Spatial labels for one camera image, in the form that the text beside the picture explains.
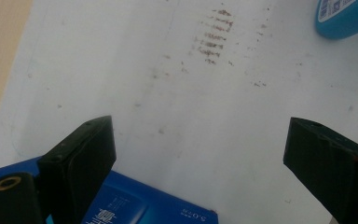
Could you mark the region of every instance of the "white paper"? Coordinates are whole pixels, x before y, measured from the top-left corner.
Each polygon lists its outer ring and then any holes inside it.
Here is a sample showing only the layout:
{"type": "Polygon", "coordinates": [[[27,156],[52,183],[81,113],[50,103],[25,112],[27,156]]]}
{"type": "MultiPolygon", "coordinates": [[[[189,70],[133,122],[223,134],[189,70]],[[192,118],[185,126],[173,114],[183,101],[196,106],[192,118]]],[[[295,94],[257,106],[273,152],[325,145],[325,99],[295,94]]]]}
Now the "white paper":
{"type": "Polygon", "coordinates": [[[291,117],[358,143],[358,35],[319,37],[316,5],[34,0],[0,105],[0,166],[111,114],[123,175],[222,224],[328,223],[282,164],[291,117]]]}

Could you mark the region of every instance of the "blue object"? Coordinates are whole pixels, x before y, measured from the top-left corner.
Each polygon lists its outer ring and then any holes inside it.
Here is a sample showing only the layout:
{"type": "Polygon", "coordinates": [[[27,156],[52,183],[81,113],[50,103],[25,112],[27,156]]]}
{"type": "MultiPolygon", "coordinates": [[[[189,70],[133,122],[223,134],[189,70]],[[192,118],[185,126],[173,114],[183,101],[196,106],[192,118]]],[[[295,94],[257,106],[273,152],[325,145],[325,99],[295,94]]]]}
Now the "blue object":
{"type": "Polygon", "coordinates": [[[317,32],[329,39],[358,33],[358,0],[320,0],[316,11],[317,32]]]}
{"type": "MultiPolygon", "coordinates": [[[[39,158],[0,168],[0,176],[16,172],[37,175],[39,158]]],[[[217,214],[110,172],[94,198],[83,224],[218,224],[217,214]]]]}

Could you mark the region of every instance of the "blue container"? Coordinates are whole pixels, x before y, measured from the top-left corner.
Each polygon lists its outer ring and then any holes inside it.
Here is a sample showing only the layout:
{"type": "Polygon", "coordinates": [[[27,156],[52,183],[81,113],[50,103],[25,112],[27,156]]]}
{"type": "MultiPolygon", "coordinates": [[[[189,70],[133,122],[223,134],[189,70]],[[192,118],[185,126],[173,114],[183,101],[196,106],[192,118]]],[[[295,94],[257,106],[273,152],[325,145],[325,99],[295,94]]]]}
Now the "blue container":
{"type": "Polygon", "coordinates": [[[318,33],[342,39],[358,33],[358,0],[320,0],[315,18],[318,33]]]}

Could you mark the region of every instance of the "dark marks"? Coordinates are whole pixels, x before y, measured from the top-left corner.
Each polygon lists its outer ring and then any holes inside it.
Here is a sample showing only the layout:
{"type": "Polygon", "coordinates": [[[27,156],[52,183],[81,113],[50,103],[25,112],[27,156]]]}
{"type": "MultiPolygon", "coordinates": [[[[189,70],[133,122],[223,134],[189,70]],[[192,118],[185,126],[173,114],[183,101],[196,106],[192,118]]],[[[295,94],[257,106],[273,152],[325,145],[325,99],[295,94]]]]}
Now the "dark marks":
{"type": "Polygon", "coordinates": [[[225,37],[221,35],[214,35],[211,33],[205,33],[204,35],[212,40],[227,40],[225,37]]]}
{"type": "Polygon", "coordinates": [[[187,69],[185,69],[184,67],[182,68],[182,70],[181,70],[183,73],[186,73],[186,74],[189,74],[189,72],[188,72],[188,70],[187,69]]]}
{"type": "Polygon", "coordinates": [[[234,24],[231,17],[231,13],[227,10],[215,9],[213,15],[206,17],[207,21],[200,22],[206,29],[202,38],[195,37],[195,42],[198,43],[196,49],[206,56],[207,64],[217,64],[217,58],[220,58],[225,47],[227,34],[234,24]]]}
{"type": "Polygon", "coordinates": [[[251,82],[255,87],[267,87],[267,83],[262,82],[262,81],[257,81],[257,82],[251,82]]]}

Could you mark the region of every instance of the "black clamp jaw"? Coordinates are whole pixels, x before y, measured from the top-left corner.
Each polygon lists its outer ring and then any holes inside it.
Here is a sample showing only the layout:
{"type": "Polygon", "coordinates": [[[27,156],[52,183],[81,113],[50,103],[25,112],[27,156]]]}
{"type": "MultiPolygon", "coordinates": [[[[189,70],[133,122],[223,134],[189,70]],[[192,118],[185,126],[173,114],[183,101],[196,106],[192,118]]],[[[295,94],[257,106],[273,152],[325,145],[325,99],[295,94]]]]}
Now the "black clamp jaw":
{"type": "Polygon", "coordinates": [[[110,116],[83,123],[37,161],[0,177],[0,224],[78,224],[116,161],[110,116]]]}
{"type": "Polygon", "coordinates": [[[340,224],[358,224],[358,144],[291,118],[283,163],[340,224]]]}

